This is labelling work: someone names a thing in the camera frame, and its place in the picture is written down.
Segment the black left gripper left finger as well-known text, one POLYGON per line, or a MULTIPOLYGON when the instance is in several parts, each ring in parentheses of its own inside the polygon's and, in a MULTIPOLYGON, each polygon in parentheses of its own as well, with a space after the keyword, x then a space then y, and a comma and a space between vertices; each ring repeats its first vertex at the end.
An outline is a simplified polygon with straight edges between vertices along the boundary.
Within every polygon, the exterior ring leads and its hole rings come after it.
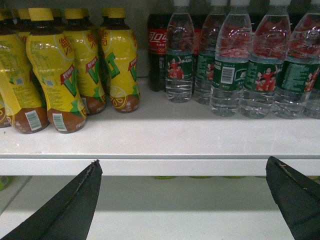
POLYGON ((95 214, 103 170, 95 160, 3 240, 85 240, 95 214))

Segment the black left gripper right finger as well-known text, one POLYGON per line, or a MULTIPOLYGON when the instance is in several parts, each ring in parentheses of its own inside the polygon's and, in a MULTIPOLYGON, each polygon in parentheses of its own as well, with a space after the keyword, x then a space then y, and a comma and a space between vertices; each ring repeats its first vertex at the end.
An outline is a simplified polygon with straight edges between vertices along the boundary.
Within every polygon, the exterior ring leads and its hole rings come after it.
POLYGON ((266 163, 266 181, 295 240, 320 238, 320 184, 274 156, 266 163))

